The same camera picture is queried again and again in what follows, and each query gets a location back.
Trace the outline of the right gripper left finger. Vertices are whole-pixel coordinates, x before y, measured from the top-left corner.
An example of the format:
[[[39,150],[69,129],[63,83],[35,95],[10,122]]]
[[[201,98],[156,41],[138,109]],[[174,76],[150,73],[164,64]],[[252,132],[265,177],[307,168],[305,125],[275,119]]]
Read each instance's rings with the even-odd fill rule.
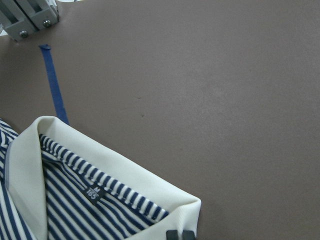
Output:
[[[178,231],[177,230],[167,230],[166,231],[166,240],[178,240]]]

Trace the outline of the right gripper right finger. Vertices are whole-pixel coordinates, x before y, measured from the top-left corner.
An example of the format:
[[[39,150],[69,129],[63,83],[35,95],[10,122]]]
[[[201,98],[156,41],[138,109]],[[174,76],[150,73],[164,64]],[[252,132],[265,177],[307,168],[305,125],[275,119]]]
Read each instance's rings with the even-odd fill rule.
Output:
[[[183,230],[182,239],[183,240],[195,240],[195,233],[192,230]]]

